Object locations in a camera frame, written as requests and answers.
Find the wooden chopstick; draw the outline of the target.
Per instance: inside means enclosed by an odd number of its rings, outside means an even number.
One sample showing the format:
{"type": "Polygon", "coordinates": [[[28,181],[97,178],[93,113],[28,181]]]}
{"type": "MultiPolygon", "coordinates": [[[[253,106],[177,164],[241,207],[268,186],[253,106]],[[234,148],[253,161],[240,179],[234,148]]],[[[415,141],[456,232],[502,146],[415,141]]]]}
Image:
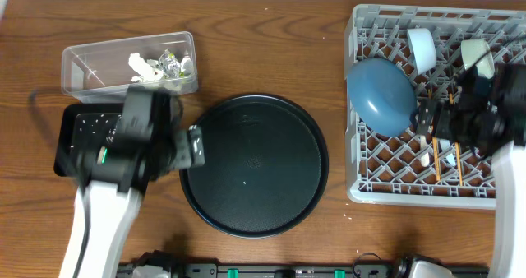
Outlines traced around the wooden chopstick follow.
{"type": "MultiPolygon", "coordinates": [[[[427,95],[428,98],[431,99],[431,89],[427,89],[427,95]]],[[[431,143],[433,147],[433,157],[434,157],[434,168],[436,173],[436,182],[439,183],[441,181],[441,165],[440,160],[438,156],[438,145],[437,145],[437,139],[433,135],[431,135],[431,143]]]]}
{"type": "MultiPolygon", "coordinates": [[[[449,93],[449,102],[451,105],[454,105],[454,97],[452,93],[449,93]]],[[[455,150],[457,173],[459,177],[459,186],[463,186],[464,185],[463,167],[462,167],[462,162],[460,160],[461,153],[460,153],[460,145],[458,142],[454,142],[454,150],[455,150]]]]}

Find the light blue plastic knife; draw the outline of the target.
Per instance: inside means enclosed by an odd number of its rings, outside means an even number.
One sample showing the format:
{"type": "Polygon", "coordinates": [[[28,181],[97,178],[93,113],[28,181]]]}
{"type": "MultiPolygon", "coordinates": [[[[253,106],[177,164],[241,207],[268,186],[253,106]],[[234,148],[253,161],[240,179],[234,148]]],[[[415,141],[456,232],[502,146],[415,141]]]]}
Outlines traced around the light blue plastic knife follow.
{"type": "Polygon", "coordinates": [[[456,166],[457,163],[456,163],[456,159],[453,153],[454,147],[451,145],[451,142],[445,139],[439,139],[438,142],[439,142],[441,151],[443,153],[446,153],[445,160],[447,161],[447,163],[452,166],[456,166]]]}

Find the dark blue plate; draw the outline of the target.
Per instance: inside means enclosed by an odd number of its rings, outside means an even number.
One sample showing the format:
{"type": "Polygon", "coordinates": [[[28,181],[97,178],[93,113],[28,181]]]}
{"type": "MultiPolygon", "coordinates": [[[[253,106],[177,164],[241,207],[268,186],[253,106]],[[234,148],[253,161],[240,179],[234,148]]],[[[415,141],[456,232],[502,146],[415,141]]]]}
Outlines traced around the dark blue plate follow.
{"type": "Polygon", "coordinates": [[[349,101],[373,131],[397,137],[411,125],[417,99],[408,77],[392,62],[367,58],[351,66],[347,75],[349,101]]]}

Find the light blue bowl with rice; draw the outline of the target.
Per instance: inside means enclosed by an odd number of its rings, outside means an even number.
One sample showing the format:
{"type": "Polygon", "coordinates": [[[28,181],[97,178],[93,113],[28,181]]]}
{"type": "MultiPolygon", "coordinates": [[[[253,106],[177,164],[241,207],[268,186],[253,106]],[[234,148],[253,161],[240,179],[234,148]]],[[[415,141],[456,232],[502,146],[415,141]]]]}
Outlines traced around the light blue bowl with rice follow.
{"type": "Polygon", "coordinates": [[[425,28],[409,29],[408,43],[418,75],[436,66],[436,48],[431,32],[425,28]]]}

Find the mint green bowl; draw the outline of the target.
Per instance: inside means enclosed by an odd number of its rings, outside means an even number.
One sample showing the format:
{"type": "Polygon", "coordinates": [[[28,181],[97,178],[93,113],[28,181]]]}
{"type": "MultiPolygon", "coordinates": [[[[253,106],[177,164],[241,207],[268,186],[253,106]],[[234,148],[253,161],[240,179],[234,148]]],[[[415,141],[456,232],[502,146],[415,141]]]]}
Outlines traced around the mint green bowl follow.
{"type": "Polygon", "coordinates": [[[484,39],[467,39],[461,42],[461,58],[464,70],[474,68],[478,76],[491,79],[495,75],[495,63],[490,46],[484,39]]]}

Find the round black serving tray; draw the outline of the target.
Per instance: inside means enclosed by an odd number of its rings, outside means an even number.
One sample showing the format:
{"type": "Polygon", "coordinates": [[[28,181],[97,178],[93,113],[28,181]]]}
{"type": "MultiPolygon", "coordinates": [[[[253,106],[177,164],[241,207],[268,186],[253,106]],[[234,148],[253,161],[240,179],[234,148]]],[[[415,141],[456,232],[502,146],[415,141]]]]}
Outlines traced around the round black serving tray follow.
{"type": "Polygon", "coordinates": [[[196,125],[205,164],[180,173],[204,222],[257,239],[301,223],[321,199],[329,156],[315,119],[277,95],[240,95],[204,112],[196,125]]]}

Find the white tissue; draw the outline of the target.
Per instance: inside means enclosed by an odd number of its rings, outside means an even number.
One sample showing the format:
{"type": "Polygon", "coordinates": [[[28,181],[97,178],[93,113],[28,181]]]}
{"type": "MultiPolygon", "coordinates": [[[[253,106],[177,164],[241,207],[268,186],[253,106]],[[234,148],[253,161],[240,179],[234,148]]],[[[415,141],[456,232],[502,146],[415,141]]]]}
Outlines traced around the white tissue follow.
{"type": "Polygon", "coordinates": [[[131,53],[128,58],[128,66],[136,73],[131,78],[132,83],[151,83],[161,81],[164,71],[159,67],[157,60],[145,60],[139,53],[131,53]]]}
{"type": "Polygon", "coordinates": [[[190,76],[195,71],[194,62],[189,55],[185,55],[180,64],[180,76],[190,76]]]}

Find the yellow foil snack wrapper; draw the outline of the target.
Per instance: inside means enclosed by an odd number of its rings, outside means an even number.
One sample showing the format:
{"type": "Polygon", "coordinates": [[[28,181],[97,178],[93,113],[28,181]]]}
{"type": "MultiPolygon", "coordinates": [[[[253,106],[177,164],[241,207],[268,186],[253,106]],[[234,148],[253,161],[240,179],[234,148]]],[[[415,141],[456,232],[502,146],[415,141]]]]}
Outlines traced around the yellow foil snack wrapper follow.
{"type": "Polygon", "coordinates": [[[184,76],[181,63],[169,49],[165,49],[161,54],[158,60],[158,65],[167,78],[179,78],[184,76]]]}

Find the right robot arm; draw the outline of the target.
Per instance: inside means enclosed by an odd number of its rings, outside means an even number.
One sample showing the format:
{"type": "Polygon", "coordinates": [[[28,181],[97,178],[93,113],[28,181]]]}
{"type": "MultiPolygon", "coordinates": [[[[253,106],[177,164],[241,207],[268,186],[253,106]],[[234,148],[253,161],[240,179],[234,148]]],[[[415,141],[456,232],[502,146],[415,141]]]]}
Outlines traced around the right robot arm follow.
{"type": "Polygon", "coordinates": [[[410,117],[417,133],[479,149],[496,182],[495,242],[489,275],[525,275],[525,66],[504,64],[491,79],[474,68],[457,80],[450,104],[423,100],[410,117]]]}

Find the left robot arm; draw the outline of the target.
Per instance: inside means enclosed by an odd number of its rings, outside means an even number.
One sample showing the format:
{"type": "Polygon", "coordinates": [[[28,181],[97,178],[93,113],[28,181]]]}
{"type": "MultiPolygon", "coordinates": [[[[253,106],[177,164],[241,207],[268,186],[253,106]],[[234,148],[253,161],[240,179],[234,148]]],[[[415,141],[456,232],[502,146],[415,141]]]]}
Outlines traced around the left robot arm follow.
{"type": "Polygon", "coordinates": [[[177,95],[141,86],[122,103],[66,107],[54,171],[77,191],[62,277],[116,276],[149,183],[205,163],[201,128],[182,128],[182,112],[177,95]]]}

